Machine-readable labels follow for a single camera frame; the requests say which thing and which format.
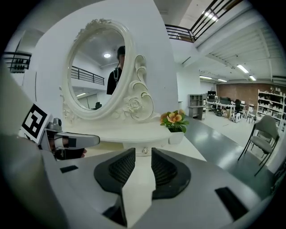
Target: brown wall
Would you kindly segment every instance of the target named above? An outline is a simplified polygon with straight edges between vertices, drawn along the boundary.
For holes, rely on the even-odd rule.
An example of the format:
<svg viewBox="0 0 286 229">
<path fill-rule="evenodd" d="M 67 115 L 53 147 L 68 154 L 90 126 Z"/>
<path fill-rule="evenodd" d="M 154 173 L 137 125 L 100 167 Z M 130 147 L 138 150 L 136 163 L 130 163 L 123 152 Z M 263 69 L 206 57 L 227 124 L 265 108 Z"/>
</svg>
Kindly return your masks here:
<svg viewBox="0 0 286 229">
<path fill-rule="evenodd" d="M 282 93 L 286 93 L 286 87 L 270 84 L 218 84 L 216 85 L 217 96 L 229 97 L 232 100 L 245 101 L 248 109 L 250 103 L 254 104 L 254 109 L 257 108 L 258 90 L 271 92 L 270 87 L 280 88 Z"/>
</svg>

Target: black slot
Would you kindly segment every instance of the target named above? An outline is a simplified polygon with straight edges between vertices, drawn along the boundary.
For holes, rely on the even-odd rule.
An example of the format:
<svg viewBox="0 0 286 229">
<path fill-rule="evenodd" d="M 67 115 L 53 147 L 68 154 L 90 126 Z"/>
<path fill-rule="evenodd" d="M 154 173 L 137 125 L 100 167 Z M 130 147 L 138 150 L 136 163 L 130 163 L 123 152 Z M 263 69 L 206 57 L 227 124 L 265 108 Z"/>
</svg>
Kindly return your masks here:
<svg viewBox="0 0 286 229">
<path fill-rule="evenodd" d="M 71 166 L 60 168 L 62 173 L 67 173 L 67 172 L 70 172 L 70 171 L 73 171 L 73 170 L 76 170 L 76 169 L 78 169 L 78 167 L 75 166 L 75 165 L 71 165 Z"/>
<path fill-rule="evenodd" d="M 215 192 L 231 214 L 233 220 L 241 218 L 248 212 L 245 206 L 228 187 L 216 189 Z"/>
</svg>

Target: white flower pot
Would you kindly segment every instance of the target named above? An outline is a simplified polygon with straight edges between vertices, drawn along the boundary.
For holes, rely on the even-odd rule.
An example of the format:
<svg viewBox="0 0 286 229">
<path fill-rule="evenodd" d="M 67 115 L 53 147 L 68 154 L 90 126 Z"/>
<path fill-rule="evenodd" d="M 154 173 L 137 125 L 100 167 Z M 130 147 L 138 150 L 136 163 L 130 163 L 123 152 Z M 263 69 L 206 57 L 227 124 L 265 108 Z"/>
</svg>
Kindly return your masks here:
<svg viewBox="0 0 286 229">
<path fill-rule="evenodd" d="M 172 136 L 169 137 L 169 144 L 179 144 L 183 140 L 183 137 L 183 132 L 172 133 Z"/>
</svg>

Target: black rubber pad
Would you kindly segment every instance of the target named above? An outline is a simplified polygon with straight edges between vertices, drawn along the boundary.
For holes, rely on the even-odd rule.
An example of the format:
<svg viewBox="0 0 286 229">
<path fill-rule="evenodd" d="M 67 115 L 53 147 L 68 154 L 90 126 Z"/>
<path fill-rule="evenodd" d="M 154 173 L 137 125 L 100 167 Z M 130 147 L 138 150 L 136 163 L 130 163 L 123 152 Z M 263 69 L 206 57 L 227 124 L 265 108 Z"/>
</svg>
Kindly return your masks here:
<svg viewBox="0 0 286 229">
<path fill-rule="evenodd" d="M 152 163 L 156 190 L 152 199 L 173 198 L 182 192 L 191 180 L 189 168 L 182 162 L 152 148 Z"/>
<path fill-rule="evenodd" d="M 94 178 L 103 190 L 121 194 L 121 189 L 135 168 L 135 148 L 98 164 Z"/>
</svg>

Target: gray floor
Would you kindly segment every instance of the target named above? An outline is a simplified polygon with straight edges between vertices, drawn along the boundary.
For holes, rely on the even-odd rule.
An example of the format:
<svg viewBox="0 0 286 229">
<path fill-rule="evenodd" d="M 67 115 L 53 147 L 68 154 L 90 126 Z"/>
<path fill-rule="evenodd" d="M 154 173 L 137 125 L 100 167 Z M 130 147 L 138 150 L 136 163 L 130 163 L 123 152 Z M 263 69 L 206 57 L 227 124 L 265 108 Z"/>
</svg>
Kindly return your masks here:
<svg viewBox="0 0 286 229">
<path fill-rule="evenodd" d="M 207 161 L 231 173 L 251 187 L 262 199 L 271 193 L 273 174 L 264 167 L 254 176 L 260 168 L 260 161 L 254 155 L 247 152 L 237 161 L 243 147 L 198 120 L 188 117 L 186 119 L 190 123 L 185 136 Z"/>
</svg>

